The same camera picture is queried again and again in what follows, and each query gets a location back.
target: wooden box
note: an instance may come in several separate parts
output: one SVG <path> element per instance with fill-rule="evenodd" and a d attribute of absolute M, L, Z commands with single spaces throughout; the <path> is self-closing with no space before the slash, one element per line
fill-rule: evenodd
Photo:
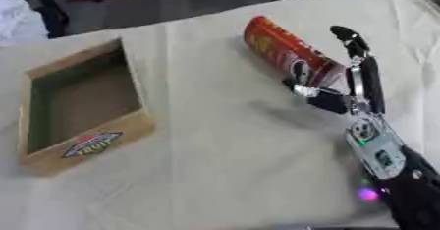
<path fill-rule="evenodd" d="M 23 86 L 20 161 L 39 174 L 153 130 L 119 39 L 27 71 Z"/>

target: sticker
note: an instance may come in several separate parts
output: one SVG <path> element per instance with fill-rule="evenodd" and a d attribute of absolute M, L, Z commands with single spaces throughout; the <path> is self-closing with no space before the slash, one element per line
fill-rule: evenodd
<path fill-rule="evenodd" d="M 77 143 L 69 148 L 62 158 L 101 153 L 110 146 L 110 143 L 122 135 L 122 132 L 112 132 L 80 136 Z"/>

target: white fabric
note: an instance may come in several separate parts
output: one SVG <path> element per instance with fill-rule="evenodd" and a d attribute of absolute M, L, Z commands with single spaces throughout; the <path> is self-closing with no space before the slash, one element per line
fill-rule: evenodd
<path fill-rule="evenodd" d="M 0 0 L 0 47 L 47 39 L 41 15 L 25 0 Z"/>
<path fill-rule="evenodd" d="M 286 0 L 2 50 L 2 228 L 249 229 L 376 212 L 354 194 L 345 117 L 294 102 L 243 44 L 256 15 L 341 62 L 346 51 L 329 27 L 360 32 L 380 64 L 389 122 L 440 168 L 438 9 L 427 0 Z M 30 176 L 15 150 L 20 73 L 117 36 L 156 132 L 56 177 Z M 379 213 L 362 225 L 391 223 Z"/>

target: cloth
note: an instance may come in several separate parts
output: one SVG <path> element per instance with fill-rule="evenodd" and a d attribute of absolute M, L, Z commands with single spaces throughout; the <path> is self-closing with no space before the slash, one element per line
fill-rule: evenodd
<path fill-rule="evenodd" d="M 41 15 L 25 0 L 0 0 L 0 46 L 47 39 Z"/>
<path fill-rule="evenodd" d="M 252 229 L 392 225 L 354 191 L 345 117 L 297 103 L 242 41 L 256 15 L 341 63 L 329 28 L 358 31 L 377 56 L 387 119 L 440 168 L 440 16 L 428 0 L 286 0 L 0 53 L 0 222 L 7 229 Z M 122 37 L 153 135 L 51 178 L 17 163 L 20 74 Z"/>

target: red can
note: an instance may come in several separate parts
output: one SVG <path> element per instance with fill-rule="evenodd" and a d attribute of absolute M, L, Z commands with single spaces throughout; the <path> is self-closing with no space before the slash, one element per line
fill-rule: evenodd
<path fill-rule="evenodd" d="M 313 49 L 265 17 L 255 17 L 245 30 L 245 42 L 270 64 L 303 86 L 330 86 L 345 67 Z"/>

